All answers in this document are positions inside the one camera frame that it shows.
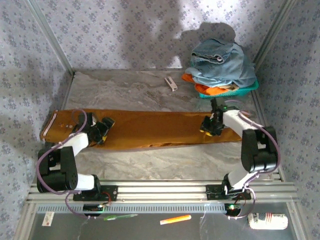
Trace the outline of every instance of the patterned wall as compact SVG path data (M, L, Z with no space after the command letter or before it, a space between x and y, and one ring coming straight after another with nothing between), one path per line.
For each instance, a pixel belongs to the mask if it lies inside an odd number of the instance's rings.
M259 92L277 130L283 168L296 182L314 239L320 239L320 2L292 10L258 72Z
M283 0L39 0L75 69L180 68L210 37L253 59Z
M40 130L70 76L23 0L0 1L0 239L12 239L35 176Z

